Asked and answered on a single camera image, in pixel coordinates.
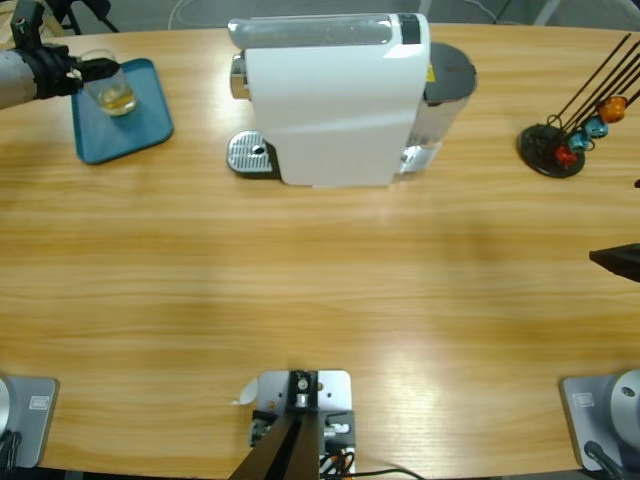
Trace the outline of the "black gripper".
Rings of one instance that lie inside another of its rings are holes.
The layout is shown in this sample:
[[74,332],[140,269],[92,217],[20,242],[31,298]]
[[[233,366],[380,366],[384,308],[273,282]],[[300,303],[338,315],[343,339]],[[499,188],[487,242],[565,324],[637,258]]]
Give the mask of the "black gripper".
[[44,100],[77,93],[83,83],[113,77],[120,64],[108,58],[79,61],[81,79],[72,74],[76,58],[65,45],[46,43],[40,48],[22,50],[22,58],[31,69],[36,88],[34,99]]

